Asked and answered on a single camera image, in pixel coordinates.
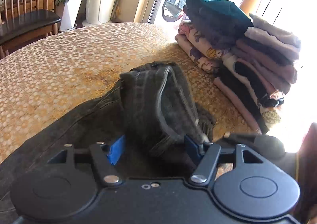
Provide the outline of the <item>dark grey folded garment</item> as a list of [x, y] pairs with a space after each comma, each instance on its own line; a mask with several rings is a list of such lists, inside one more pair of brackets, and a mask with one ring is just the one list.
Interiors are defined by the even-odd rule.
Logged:
[[215, 49], [228, 49], [235, 45], [236, 40], [244, 36], [241, 26], [229, 16], [213, 12], [203, 16], [187, 5], [183, 10], [195, 29]]

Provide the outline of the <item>right wooden chair black seat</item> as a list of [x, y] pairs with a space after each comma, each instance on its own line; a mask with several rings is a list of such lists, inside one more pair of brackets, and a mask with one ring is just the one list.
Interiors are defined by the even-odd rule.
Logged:
[[58, 34], [54, 0], [1, 0], [1, 59], [37, 37]]

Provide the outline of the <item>mauve folded garments stack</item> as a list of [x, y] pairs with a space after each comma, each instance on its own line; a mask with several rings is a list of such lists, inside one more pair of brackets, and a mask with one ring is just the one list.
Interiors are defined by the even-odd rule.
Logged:
[[297, 81], [295, 62], [299, 60], [300, 40], [256, 15], [249, 18], [254, 26], [226, 50], [252, 64], [285, 98]]

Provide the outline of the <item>pink cartoon print folded garment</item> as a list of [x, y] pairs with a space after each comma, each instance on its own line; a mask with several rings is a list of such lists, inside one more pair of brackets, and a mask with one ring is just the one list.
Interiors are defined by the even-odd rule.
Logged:
[[216, 73], [226, 49], [214, 49], [209, 41], [189, 21], [182, 21], [175, 40], [187, 56], [206, 73]]

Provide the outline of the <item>dark grey denim jeans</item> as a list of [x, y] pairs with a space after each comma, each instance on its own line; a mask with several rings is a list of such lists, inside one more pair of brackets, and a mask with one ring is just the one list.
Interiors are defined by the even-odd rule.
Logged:
[[42, 167], [66, 144], [87, 148], [126, 138], [119, 171], [126, 176], [184, 176], [193, 170], [184, 137], [213, 138], [215, 118], [195, 103], [182, 69], [152, 62], [122, 73], [106, 94], [84, 102], [26, 140], [1, 164], [1, 223], [16, 220], [12, 183]]

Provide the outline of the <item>teal folded garment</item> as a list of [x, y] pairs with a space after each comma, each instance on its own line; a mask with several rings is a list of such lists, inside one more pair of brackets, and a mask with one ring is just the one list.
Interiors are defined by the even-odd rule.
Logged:
[[219, 13], [231, 17], [235, 20], [242, 22], [243, 32], [247, 30], [248, 27], [253, 27], [251, 19], [236, 6], [232, 1], [228, 0], [198, 0], [203, 6]]

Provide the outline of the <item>black white folded garment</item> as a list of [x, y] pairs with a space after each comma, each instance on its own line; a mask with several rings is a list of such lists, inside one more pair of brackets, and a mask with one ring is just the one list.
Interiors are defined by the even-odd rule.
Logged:
[[276, 108], [284, 103], [283, 94], [276, 91], [249, 62], [230, 53], [223, 55], [213, 83], [254, 132], [266, 134], [281, 121]]

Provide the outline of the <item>patterned beige tablecloth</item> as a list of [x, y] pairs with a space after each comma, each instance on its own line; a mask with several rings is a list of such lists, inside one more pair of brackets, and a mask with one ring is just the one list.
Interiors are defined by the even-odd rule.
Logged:
[[215, 139], [251, 131], [173, 35], [151, 24], [107, 24], [46, 37], [1, 60], [1, 159], [77, 105], [102, 96], [121, 73], [154, 61], [182, 68], [195, 101], [216, 118]]

